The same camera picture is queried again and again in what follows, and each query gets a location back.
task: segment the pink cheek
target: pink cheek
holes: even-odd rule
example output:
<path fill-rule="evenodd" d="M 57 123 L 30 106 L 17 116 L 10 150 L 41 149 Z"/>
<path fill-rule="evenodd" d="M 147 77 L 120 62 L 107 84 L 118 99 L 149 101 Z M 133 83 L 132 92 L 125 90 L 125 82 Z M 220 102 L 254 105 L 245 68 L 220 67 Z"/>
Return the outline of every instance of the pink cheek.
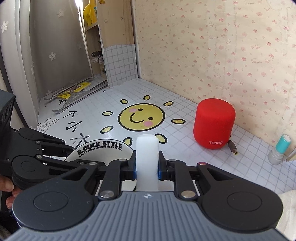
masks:
<path fill-rule="evenodd" d="M 153 125 L 153 122 L 152 122 L 152 121 L 149 121 L 149 120 L 148 120 L 148 121 L 145 121 L 145 122 L 144 122 L 144 126 L 145 126 L 145 127 L 150 127 L 150 126 L 152 126 L 152 125 Z"/>

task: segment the white tiled floor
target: white tiled floor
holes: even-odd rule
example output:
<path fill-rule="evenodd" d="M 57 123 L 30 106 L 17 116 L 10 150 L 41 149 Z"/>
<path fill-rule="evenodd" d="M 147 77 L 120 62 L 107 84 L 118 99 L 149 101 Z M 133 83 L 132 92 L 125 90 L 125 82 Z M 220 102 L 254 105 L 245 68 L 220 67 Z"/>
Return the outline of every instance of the white tiled floor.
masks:
<path fill-rule="evenodd" d="M 150 95 L 150 100 L 143 100 L 145 95 Z M 129 103 L 122 104 L 121 99 L 126 99 Z M 169 107 L 163 106 L 167 101 L 173 101 L 174 104 Z M 119 113 L 127 106 L 138 103 L 150 103 L 161 107 L 165 112 L 164 122 L 143 132 L 129 131 L 121 127 L 118 123 Z M 105 138 L 122 141 L 126 137 L 131 137 L 134 140 L 131 147 L 135 149 L 135 140 L 139 135 L 160 133 L 168 140 L 166 144 L 160 144 L 166 159 L 179 159 L 192 166 L 205 161 L 278 194 L 296 189 L 296 163 L 283 162 L 282 165 L 271 165 L 267 153 L 272 147 L 239 126 L 234 125 L 231 136 L 237 145 L 237 156 L 234 156 L 227 146 L 220 150 L 207 150 L 199 146 L 192 133 L 197 105 L 148 81 L 131 80 L 111 89 L 101 90 L 58 115 L 51 111 L 56 106 L 59 106 L 59 100 L 51 103 L 41 100 L 38 130 L 62 138 L 68 145 L 76 147 L 79 143 L 84 144 L 82 136 L 86 141 Z M 103 116 L 102 113 L 105 111 L 112 111 L 114 114 Z M 174 118 L 181 118 L 186 122 L 183 125 L 173 124 L 171 120 Z M 107 126 L 114 128 L 108 133 L 101 134 L 100 130 Z"/>

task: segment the red cylindrical speaker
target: red cylindrical speaker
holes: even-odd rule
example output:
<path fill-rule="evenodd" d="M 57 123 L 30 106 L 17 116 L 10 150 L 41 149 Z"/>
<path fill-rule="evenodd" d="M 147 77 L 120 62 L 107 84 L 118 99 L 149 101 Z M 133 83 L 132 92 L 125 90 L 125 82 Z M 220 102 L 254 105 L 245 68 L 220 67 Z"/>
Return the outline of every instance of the red cylindrical speaker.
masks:
<path fill-rule="evenodd" d="M 193 135 L 201 146 L 219 149 L 227 144 L 234 124 L 235 110 L 221 99 L 205 99 L 196 110 Z"/>

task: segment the smiley face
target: smiley face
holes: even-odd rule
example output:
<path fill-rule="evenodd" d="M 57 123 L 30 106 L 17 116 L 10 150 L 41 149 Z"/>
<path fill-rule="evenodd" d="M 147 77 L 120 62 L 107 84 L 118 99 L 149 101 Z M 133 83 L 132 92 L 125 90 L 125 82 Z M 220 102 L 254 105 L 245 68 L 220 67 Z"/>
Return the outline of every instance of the smiley face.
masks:
<path fill-rule="evenodd" d="M 165 112 L 149 103 L 126 107 L 118 116 L 119 124 L 130 131 L 148 131 L 159 126 L 165 119 Z"/>

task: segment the metal screw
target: metal screw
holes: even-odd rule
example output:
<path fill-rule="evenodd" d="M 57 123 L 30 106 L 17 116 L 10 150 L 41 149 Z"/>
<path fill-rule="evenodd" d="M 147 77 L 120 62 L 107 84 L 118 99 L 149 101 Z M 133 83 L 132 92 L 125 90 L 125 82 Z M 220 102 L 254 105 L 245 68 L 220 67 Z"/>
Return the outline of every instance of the metal screw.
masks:
<path fill-rule="evenodd" d="M 195 195 L 196 195 L 195 192 L 190 191 L 190 190 L 186 190 L 186 191 L 181 192 L 181 196 L 184 198 L 193 198 L 193 197 L 195 197 Z"/>
<path fill-rule="evenodd" d="M 109 190 L 102 191 L 100 193 L 100 196 L 103 197 L 103 198 L 110 198 L 110 197 L 113 197 L 114 196 L 114 192 L 109 191 Z"/>

